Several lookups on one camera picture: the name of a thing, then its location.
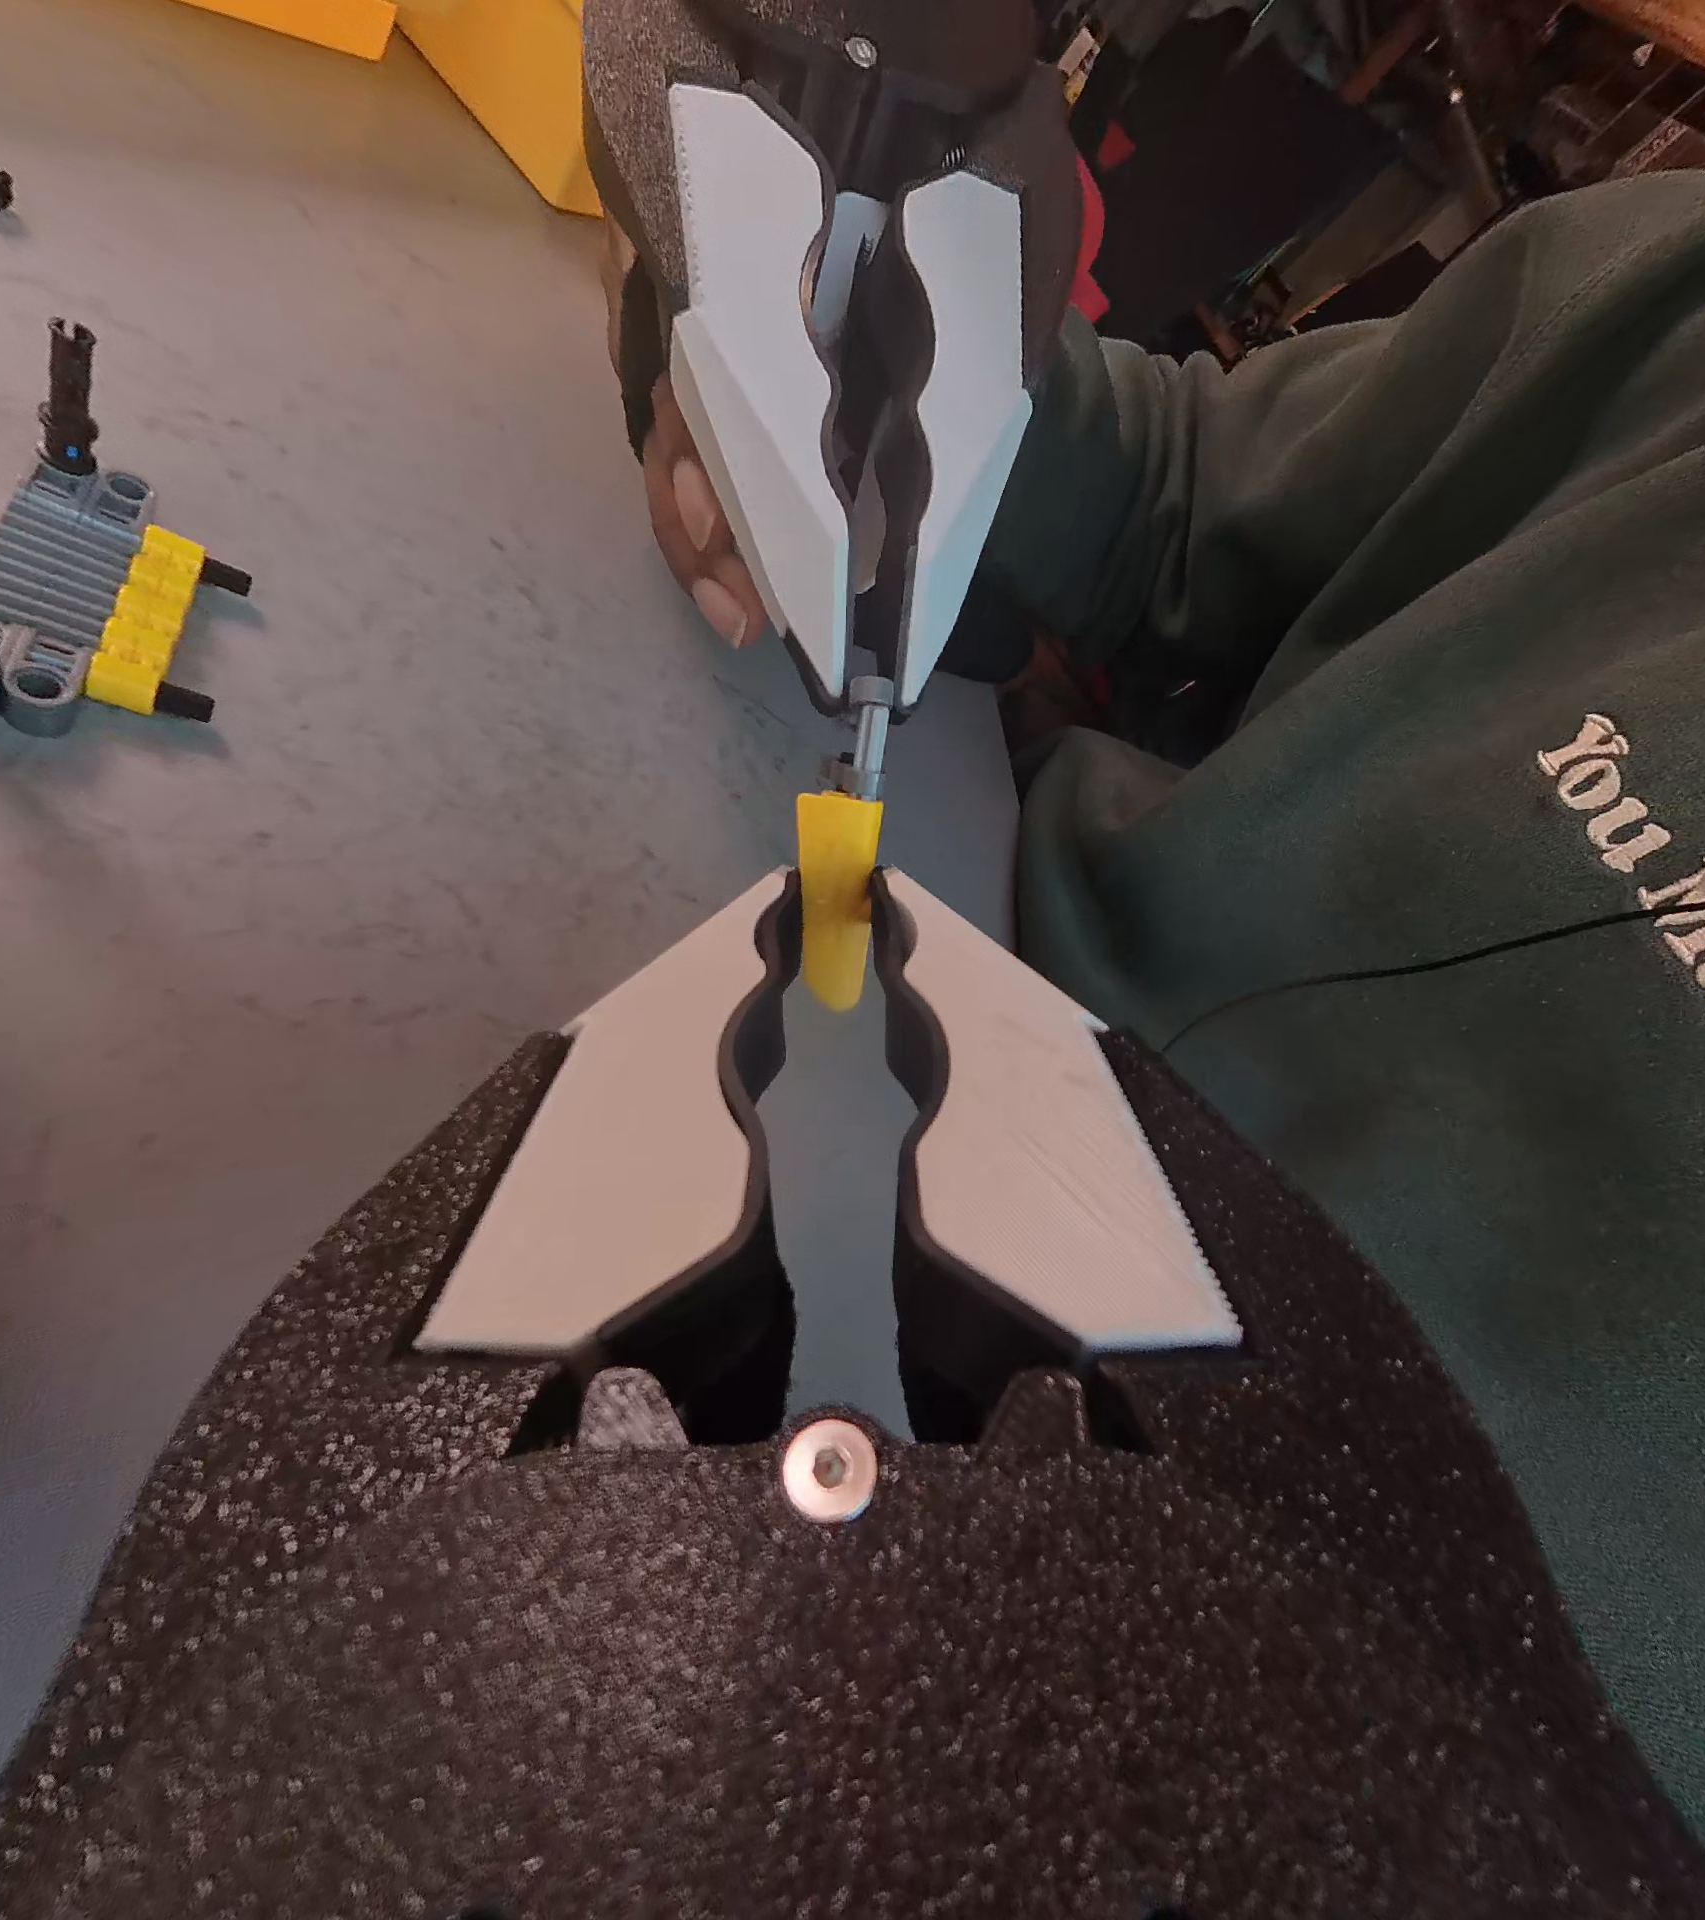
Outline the yellow divided parts bin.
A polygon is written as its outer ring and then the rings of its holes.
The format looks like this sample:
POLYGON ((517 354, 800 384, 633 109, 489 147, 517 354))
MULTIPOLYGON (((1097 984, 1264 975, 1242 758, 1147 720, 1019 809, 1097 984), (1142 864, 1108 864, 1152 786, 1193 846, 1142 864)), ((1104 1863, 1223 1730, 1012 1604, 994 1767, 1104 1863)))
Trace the yellow divided parts bin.
POLYGON ((364 62, 405 36, 555 210, 602 213, 582 142, 578 2, 198 2, 198 13, 364 62))

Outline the grey lego axle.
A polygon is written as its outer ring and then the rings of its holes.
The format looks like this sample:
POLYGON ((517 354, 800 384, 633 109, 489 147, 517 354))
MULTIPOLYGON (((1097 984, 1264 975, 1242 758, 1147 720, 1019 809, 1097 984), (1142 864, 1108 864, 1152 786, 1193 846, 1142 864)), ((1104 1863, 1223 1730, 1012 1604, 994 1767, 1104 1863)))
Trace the grey lego axle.
POLYGON ((847 696, 854 742, 822 764, 822 789, 861 804, 880 804, 895 685, 885 676, 864 674, 851 681, 847 696))

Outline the person's green hoodie torso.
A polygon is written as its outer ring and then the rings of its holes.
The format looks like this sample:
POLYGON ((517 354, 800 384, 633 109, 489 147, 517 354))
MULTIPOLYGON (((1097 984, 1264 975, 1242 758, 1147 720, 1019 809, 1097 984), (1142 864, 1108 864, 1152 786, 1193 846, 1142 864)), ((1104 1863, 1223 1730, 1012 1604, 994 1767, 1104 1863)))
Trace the person's green hoodie torso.
POLYGON ((1019 947, 1393 1285, 1705 1843, 1705 170, 1386 323, 1375 561, 1222 729, 1046 751, 1019 947))

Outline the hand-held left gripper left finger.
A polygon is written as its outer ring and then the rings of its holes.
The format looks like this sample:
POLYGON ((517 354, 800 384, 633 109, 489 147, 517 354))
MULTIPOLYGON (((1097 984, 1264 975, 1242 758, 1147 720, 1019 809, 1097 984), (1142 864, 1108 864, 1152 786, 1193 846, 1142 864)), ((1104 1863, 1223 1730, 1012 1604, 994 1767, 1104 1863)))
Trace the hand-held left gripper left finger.
POLYGON ((584 1009, 416 1339, 424 1354, 582 1361, 721 1254, 764 1151, 723 1044, 774 981, 774 869, 584 1009))

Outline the grey ribbed lego subassembly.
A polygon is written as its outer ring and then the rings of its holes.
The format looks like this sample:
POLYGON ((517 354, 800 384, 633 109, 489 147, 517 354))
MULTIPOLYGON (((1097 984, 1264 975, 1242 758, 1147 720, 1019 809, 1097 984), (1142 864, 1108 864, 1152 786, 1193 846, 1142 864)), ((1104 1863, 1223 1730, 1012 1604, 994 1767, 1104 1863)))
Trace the grey ribbed lego subassembly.
POLYGON ((49 396, 31 470, 0 514, 0 722, 69 735, 83 706, 209 725, 215 701, 173 674, 206 592, 253 581, 160 527, 136 472, 102 469, 92 414, 95 333, 49 323, 49 396))

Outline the person's right forearm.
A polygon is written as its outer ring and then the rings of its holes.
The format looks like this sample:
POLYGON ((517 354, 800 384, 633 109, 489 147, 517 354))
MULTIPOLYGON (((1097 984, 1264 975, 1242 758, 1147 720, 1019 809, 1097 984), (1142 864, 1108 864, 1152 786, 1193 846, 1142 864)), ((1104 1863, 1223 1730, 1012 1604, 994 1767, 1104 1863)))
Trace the person's right forearm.
POLYGON ((1222 729, 1403 504, 1402 330, 1328 329, 1225 372, 1069 325, 951 669, 1008 691, 1049 662, 1115 730, 1222 729))

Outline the person's right hand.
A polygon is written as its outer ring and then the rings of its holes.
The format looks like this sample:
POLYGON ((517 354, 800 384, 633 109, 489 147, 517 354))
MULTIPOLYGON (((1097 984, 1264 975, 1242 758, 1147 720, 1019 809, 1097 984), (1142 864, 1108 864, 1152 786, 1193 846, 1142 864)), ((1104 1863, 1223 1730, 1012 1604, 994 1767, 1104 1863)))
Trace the person's right hand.
POLYGON ((602 221, 602 234, 609 357, 620 384, 626 441, 641 460, 654 540, 675 584, 737 650, 766 631, 769 613, 672 395, 663 308, 646 265, 611 216, 602 221))

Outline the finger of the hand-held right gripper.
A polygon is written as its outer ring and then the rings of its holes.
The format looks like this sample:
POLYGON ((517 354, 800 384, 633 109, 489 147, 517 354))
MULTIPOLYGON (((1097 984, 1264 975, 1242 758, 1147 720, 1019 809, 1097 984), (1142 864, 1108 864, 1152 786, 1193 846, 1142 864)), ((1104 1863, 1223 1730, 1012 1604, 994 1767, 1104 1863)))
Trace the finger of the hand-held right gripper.
POLYGON ((817 151, 754 89, 677 83, 670 131, 686 305, 678 408, 759 595, 821 710, 849 702, 851 504, 812 289, 832 197, 817 151))
POLYGON ((954 632, 1031 421, 1021 202, 971 170, 913 187, 892 234, 903 318, 885 442, 885 587, 897 708, 916 708, 954 632))

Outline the yellow lego beam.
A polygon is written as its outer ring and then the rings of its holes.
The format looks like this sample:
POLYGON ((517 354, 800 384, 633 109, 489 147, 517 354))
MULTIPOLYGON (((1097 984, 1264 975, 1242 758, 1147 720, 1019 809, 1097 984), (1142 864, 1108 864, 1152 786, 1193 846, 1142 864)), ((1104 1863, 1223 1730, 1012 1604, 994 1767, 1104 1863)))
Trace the yellow lego beam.
POLYGON ((849 1015, 864 990, 883 802, 815 791, 795 814, 803 981, 825 1011, 849 1015))

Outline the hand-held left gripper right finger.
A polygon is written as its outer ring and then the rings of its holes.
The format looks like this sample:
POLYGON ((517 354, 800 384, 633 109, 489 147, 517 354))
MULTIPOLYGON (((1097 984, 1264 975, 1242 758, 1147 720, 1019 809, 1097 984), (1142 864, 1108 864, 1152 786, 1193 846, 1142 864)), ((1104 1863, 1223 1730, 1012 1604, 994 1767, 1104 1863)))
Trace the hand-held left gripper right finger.
POLYGON ((875 874, 871 928, 887 1065, 914 1106, 892 1270, 903 1361, 1239 1351, 1104 1023, 900 869, 875 874))

